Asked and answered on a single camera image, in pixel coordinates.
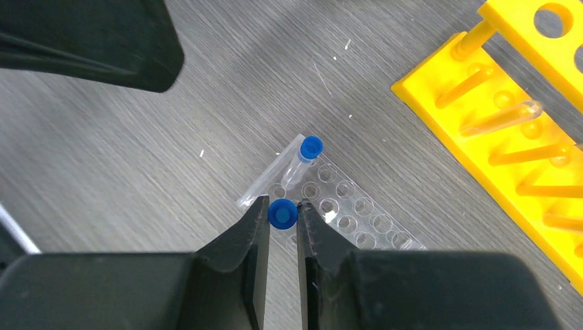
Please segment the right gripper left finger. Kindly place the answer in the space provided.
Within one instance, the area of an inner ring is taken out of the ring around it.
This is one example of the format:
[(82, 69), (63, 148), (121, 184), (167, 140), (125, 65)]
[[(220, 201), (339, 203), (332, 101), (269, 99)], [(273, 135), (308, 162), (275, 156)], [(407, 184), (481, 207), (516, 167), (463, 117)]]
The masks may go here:
[(1, 275), (1, 328), (262, 329), (269, 204), (196, 252), (21, 256)]

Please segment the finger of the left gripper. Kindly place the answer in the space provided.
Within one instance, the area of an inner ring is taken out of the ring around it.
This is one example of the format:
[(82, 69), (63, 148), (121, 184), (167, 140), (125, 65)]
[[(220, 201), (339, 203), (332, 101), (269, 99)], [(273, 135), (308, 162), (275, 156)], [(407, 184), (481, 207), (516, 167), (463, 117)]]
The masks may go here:
[(2, 1), (1, 67), (163, 93), (184, 51), (164, 1)]

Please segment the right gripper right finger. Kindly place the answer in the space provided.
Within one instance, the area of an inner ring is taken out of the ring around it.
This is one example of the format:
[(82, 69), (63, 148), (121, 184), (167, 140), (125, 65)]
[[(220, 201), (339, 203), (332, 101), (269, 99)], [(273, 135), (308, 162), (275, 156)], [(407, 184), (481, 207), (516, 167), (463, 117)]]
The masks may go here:
[(298, 204), (304, 329), (559, 329), (530, 269), (498, 252), (361, 250)]

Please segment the blue capped vial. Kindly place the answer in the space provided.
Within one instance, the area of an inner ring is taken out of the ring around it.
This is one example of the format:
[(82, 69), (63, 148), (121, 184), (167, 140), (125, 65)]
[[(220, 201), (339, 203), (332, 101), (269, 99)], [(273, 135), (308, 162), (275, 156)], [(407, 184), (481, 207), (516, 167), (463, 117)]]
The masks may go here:
[(322, 140), (314, 135), (307, 136), (300, 144), (289, 163), (280, 184), (285, 190), (293, 189), (304, 177), (307, 170), (323, 152)]
[(290, 229), (298, 220), (297, 205), (288, 199), (277, 199), (269, 205), (267, 219), (278, 230)]

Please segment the clear glass test tube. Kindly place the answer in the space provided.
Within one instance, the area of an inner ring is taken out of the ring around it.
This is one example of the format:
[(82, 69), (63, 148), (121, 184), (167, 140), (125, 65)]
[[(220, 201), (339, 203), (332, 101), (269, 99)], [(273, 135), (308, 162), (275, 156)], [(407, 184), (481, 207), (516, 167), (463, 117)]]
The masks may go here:
[(543, 109), (538, 101), (526, 100), (462, 126), (459, 134), (461, 137), (470, 138), (500, 131), (538, 118), (542, 115)]

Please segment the clear acrylic tube tray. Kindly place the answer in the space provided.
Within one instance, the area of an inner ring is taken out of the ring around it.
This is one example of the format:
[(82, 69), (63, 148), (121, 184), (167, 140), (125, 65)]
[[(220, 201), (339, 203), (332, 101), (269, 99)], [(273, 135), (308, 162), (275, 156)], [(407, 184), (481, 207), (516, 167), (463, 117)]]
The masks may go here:
[(270, 201), (308, 199), (325, 223), (365, 250), (423, 250), (425, 246), (325, 154), (320, 154), (291, 188), (281, 184), (305, 136), (297, 135), (236, 201), (246, 210), (267, 195)]

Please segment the yellow test tube rack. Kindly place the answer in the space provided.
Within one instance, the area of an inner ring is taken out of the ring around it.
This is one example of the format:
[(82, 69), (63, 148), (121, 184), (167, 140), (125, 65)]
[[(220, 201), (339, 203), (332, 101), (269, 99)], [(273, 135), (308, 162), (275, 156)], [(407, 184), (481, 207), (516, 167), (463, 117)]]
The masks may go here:
[(582, 290), (582, 145), (545, 113), (500, 131), (459, 129), (536, 100), (483, 49), (500, 34), (575, 108), (582, 108), (581, 1), (486, 1), (392, 90), (522, 231)]

